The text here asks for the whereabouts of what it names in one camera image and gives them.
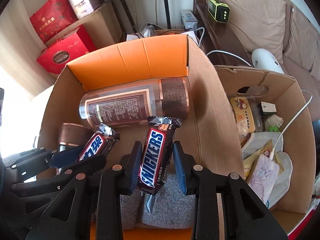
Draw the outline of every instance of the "gray towel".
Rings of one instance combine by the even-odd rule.
[[[134,228],[138,216],[140,202],[143,199],[140,190],[136,189],[131,196],[120,195],[122,229]]]
[[[141,222],[160,228],[190,228],[194,221],[195,195],[184,196],[175,174],[168,175],[166,184],[156,196],[146,195]]]

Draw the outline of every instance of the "sofa armrest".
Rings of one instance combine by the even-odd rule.
[[[252,64],[251,59],[248,57],[243,45],[228,24],[216,22],[208,12],[208,6],[205,3],[197,3],[196,9],[197,14],[201,17],[201,21],[205,26],[206,32],[209,34],[212,42],[212,44],[207,44],[208,40],[210,40],[207,35],[207,39],[204,39],[205,53],[208,53],[214,49],[224,50],[233,53]],[[238,58],[224,53],[212,53],[208,57],[214,65],[246,65]]]

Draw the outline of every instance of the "red gift box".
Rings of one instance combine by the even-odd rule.
[[[77,20],[68,0],[49,0],[30,17],[43,43]]]
[[[45,49],[37,58],[37,62],[49,73],[60,74],[69,61],[94,50],[96,47],[92,39],[83,25],[80,25]]]

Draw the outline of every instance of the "beige couch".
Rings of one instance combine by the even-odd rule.
[[[222,1],[230,6],[228,25],[249,57],[254,49],[269,50],[283,71],[313,94],[308,108],[311,120],[319,120],[320,34],[314,26],[289,0]]]

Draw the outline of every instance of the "snickers wrapper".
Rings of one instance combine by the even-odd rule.
[[[165,184],[172,155],[175,130],[181,126],[180,119],[148,117],[149,130],[143,148],[137,187],[155,195]]]
[[[113,145],[120,140],[119,133],[105,124],[101,124],[79,155],[77,161],[95,154],[108,155]]]

